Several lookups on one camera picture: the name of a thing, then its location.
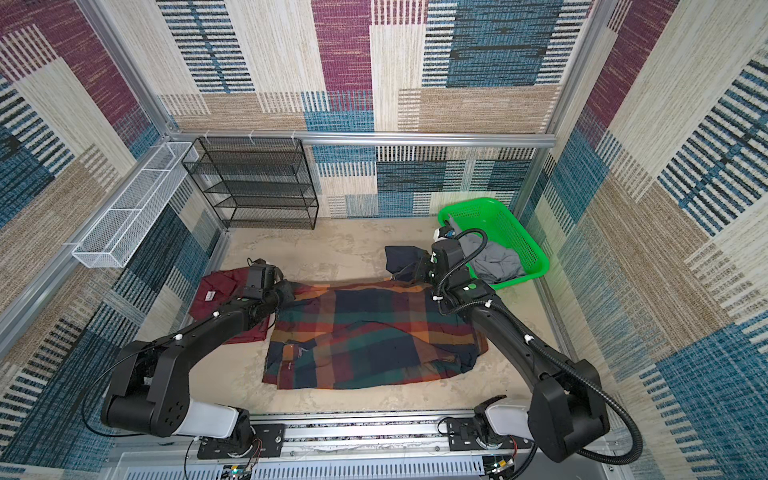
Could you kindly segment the multicolour plaid long sleeve shirt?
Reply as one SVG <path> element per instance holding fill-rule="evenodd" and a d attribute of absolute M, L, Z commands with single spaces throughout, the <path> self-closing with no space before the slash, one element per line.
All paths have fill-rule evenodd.
<path fill-rule="evenodd" d="M 263 382 L 279 390 L 353 390 L 448 379 L 473 369 L 486 337 L 442 315 L 426 280 L 426 250 L 388 246 L 391 279 L 301 284 L 280 309 Z"/>

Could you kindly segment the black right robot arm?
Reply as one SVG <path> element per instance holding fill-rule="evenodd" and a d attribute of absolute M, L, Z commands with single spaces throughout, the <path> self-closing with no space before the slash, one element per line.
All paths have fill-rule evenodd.
<path fill-rule="evenodd" d="M 470 275 L 463 260 L 458 241 L 439 240 L 420 262 L 417 278 L 433 286 L 442 311 L 484 334 L 522 376 L 532 393 L 527 428 L 539 449 L 555 462 L 575 454 L 593 458 L 588 446 L 610 431 L 596 368 L 572 361 L 535 335 L 492 287 Z"/>

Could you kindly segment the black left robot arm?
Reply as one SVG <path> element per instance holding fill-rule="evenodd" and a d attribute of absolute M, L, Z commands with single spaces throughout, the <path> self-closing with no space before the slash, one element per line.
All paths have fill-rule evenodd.
<path fill-rule="evenodd" d="M 150 342 L 134 341 L 120 351 L 104 397 L 102 423 L 132 434 L 249 445 L 247 412 L 194 400 L 189 373 L 218 347 L 265 324 L 292 301 L 292 287 L 279 268 L 268 263 L 251 265 L 244 294 L 221 305 L 207 319 Z"/>

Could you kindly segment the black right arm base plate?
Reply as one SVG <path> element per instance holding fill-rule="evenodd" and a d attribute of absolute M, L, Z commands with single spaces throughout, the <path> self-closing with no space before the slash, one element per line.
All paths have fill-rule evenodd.
<path fill-rule="evenodd" d="M 488 451 L 515 452 L 529 450 L 530 439 L 513 435 L 498 435 L 490 426 L 476 418 L 444 417 L 436 425 L 437 432 L 445 437 L 451 452 Z"/>

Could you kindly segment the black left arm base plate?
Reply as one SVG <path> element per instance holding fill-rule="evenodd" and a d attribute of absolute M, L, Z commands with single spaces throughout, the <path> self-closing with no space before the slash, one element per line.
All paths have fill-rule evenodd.
<path fill-rule="evenodd" d="M 204 437 L 197 451 L 199 460 L 235 460 L 279 457 L 283 448 L 285 424 L 236 426 L 223 439 Z"/>

